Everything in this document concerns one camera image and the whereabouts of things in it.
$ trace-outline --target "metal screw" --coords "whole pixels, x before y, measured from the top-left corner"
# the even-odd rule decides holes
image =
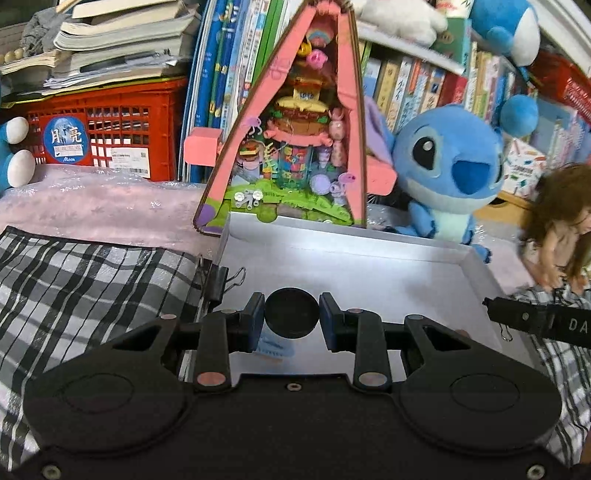
[[[546,469],[543,465],[532,465],[527,470],[527,480],[541,480],[546,475]]]
[[[61,470],[55,465],[46,465],[41,470],[41,474],[47,480],[60,480],[61,478]]]

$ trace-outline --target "doll hair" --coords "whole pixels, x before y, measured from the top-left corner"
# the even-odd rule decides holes
[[[521,241],[533,241],[540,246],[553,222],[562,221],[574,225],[587,208],[591,210],[591,166],[569,165],[554,170],[540,179],[531,210],[525,218]],[[591,248],[591,234],[582,235],[566,268],[571,277],[579,275]]]

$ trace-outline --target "black puck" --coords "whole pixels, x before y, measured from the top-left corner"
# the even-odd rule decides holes
[[[308,335],[320,316],[316,299],[299,288],[275,290],[265,302],[267,326],[283,338]]]

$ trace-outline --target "white label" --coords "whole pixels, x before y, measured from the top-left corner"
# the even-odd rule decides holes
[[[144,147],[113,147],[109,167],[135,173],[145,179],[150,177],[150,158]]]
[[[83,157],[84,151],[81,144],[56,145],[53,147],[55,158],[57,157]]]

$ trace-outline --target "round sticker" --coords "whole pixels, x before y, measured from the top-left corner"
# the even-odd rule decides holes
[[[79,162],[88,153],[85,126],[73,116],[52,118],[43,132],[43,146],[60,163]]]

